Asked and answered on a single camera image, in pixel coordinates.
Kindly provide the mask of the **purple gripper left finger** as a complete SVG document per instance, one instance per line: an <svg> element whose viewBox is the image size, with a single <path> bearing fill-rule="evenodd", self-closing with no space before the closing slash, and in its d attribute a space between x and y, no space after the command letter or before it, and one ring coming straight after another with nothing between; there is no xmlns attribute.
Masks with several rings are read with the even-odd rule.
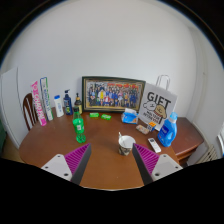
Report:
<svg viewBox="0 0 224 224"><path fill-rule="evenodd" d="M56 154L42 169L79 185L91 155L91 145L85 144L66 155Z"/></svg>

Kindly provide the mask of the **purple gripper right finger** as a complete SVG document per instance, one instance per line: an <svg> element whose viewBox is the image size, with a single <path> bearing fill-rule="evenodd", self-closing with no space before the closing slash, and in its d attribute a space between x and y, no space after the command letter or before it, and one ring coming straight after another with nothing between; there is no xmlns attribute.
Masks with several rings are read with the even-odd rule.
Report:
<svg viewBox="0 0 224 224"><path fill-rule="evenodd" d="M134 143L132 153L145 185L182 169L169 155L155 152Z"/></svg>

